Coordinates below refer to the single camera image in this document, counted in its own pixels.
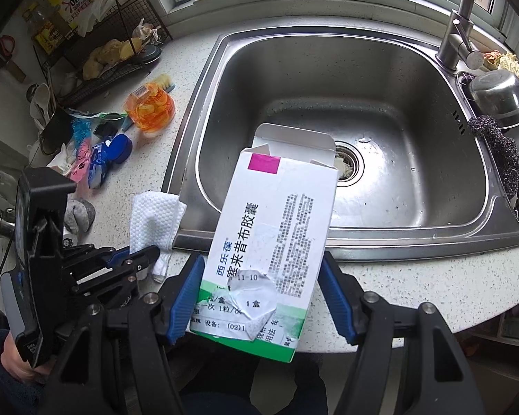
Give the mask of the person's left hand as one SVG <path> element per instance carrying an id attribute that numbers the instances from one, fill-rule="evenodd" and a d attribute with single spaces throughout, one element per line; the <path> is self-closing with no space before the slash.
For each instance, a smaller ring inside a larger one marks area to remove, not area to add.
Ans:
<path id="1" fill-rule="evenodd" d="M 30 383 L 44 382 L 51 372 L 53 362 L 31 367 L 28 362 L 22 360 L 12 334 L 8 333 L 3 342 L 1 365 L 16 380 Z"/>

